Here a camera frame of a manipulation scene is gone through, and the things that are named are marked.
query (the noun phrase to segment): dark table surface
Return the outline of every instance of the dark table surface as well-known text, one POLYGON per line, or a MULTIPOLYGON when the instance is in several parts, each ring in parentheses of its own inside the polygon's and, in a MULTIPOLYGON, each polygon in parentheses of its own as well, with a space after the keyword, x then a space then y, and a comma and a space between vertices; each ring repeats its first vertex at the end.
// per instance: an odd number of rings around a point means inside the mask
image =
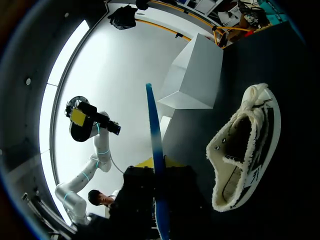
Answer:
POLYGON ((239 108, 248 86, 267 83, 278 101, 281 135, 273 158, 243 206, 223 213, 212 210, 217 236, 291 235, 296 223, 304 221, 301 214, 312 204, 310 168, 317 158, 311 157, 316 142, 310 136, 310 128, 318 129, 317 111, 310 104, 318 92, 313 71, 308 51, 291 26, 276 25, 225 48, 213 109, 174 112, 163 139, 164 154, 193 168, 198 187, 211 204, 215 173, 206 159, 207 144, 239 108))

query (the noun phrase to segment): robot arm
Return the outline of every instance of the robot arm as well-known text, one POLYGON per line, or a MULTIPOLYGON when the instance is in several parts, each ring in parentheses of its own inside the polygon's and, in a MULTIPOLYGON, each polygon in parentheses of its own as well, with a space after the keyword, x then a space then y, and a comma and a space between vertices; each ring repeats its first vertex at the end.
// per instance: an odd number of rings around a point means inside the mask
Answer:
POLYGON ((86 200, 77 193, 88 184, 98 168, 105 173, 111 169, 112 160, 109 149, 109 128, 107 128, 108 123, 106 121, 111 122, 109 123, 111 124, 110 129, 112 129, 115 134, 119 134, 120 131, 118 124, 110 121, 110 118, 105 111, 99 113, 93 111, 88 114, 88 108, 90 107, 87 105, 89 105, 89 102, 84 97, 75 97, 67 104, 66 115, 67 117, 70 117, 71 120, 70 133, 73 139, 84 142, 86 138, 93 137, 94 154, 90 156, 83 170, 77 176, 69 182, 58 184, 55 189, 55 195, 62 202, 64 207, 68 209, 72 222, 85 225, 89 223, 86 214, 87 203, 86 200), (85 102, 84 110, 83 108, 79 108, 81 102, 85 102), (70 106, 72 107, 71 111, 75 111, 74 113, 68 113, 70 106))

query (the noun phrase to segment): white sneaker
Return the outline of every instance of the white sneaker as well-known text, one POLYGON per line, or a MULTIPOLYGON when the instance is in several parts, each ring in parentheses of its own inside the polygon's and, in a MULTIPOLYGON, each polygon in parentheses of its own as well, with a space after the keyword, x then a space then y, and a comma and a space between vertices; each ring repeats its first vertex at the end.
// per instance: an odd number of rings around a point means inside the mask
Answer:
POLYGON ((252 85, 239 110, 206 147, 215 172, 212 206, 224 212, 243 205, 256 189, 279 141, 281 115, 268 85, 252 85))

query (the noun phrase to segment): man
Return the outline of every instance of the man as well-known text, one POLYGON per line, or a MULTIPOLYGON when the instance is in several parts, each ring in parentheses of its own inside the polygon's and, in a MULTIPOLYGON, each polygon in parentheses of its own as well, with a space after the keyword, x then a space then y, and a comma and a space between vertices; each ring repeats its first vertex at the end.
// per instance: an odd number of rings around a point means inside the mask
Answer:
POLYGON ((106 196, 98 190, 91 190, 88 193, 88 200, 95 206, 105 205, 107 208, 110 208, 111 204, 114 203, 120 190, 115 190, 112 195, 106 196))

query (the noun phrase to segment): white cube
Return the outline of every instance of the white cube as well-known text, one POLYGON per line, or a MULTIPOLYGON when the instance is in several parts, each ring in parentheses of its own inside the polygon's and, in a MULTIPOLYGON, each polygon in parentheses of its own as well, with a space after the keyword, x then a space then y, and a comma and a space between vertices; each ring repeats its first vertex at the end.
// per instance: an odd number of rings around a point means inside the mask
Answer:
POLYGON ((198 34, 173 61, 158 102, 174 109, 212 109, 223 54, 214 42, 198 34))

